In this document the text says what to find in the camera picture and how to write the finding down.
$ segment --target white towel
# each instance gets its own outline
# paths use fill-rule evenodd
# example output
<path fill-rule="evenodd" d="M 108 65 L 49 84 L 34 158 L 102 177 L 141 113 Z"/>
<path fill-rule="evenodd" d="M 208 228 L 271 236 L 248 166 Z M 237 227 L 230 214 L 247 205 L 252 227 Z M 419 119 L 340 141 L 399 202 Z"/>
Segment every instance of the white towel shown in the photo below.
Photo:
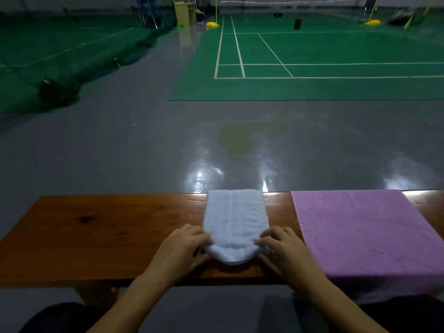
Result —
<path fill-rule="evenodd" d="M 260 190 L 210 190 L 203 218 L 203 229 L 214 244 L 205 252 L 215 259 L 238 265 L 249 261 L 260 250 L 253 241 L 268 229 L 264 195 Z M 268 248 L 261 251 L 268 253 Z"/>

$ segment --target person's right hand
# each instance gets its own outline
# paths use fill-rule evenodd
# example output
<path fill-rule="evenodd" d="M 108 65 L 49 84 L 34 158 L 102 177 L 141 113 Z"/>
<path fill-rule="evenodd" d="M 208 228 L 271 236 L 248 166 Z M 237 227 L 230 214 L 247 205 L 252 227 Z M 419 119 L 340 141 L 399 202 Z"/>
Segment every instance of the person's right hand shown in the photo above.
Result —
<path fill-rule="evenodd" d="M 268 246 L 273 250 L 270 257 L 259 254 L 258 258 L 304 296 L 308 297 L 328 282 L 310 249 L 290 227 L 271 227 L 254 244 Z"/>

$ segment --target forearm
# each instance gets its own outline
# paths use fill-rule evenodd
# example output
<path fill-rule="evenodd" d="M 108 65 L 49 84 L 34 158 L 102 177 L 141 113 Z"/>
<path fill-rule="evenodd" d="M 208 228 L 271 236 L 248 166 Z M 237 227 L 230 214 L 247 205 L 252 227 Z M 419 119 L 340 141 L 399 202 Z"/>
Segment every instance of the forearm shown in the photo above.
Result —
<path fill-rule="evenodd" d="M 153 276 L 137 277 L 87 333 L 136 333 L 166 290 Z"/>
<path fill-rule="evenodd" d="M 387 333 L 339 288 L 326 280 L 308 299 L 327 321 L 344 333 Z"/>

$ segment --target pink cloth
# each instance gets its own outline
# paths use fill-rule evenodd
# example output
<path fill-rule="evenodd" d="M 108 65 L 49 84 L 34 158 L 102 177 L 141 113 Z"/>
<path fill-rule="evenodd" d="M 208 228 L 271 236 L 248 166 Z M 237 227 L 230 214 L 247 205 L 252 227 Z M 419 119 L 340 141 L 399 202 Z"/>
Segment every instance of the pink cloth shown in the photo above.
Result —
<path fill-rule="evenodd" d="M 305 243 L 358 303 L 444 288 L 444 241 L 401 191 L 291 195 Z"/>

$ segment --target wood grain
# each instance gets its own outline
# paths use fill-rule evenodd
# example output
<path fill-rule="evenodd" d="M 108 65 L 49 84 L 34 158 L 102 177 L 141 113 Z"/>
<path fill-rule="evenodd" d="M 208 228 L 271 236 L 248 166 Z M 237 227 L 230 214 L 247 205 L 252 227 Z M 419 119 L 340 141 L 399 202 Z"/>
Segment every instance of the wood grain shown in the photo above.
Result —
<path fill-rule="evenodd" d="M 444 192 L 405 195 L 444 238 Z M 270 226 L 297 226 L 291 194 L 265 193 Z M 201 225 L 206 194 L 44 196 L 0 242 L 0 287 L 125 286 L 183 224 Z M 280 283 L 257 260 L 212 261 L 183 285 Z"/>

